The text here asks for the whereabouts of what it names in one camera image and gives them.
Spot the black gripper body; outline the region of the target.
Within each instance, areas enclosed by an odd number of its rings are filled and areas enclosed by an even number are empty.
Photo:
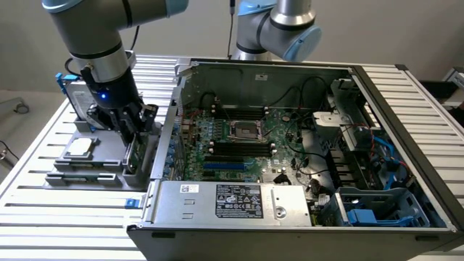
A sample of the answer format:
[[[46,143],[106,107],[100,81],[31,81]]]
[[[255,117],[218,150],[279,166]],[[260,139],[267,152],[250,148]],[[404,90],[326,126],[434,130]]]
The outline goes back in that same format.
[[[82,69],[80,73],[99,107],[104,109],[142,108],[142,99],[131,68],[118,79],[103,83],[95,81],[88,66]]]

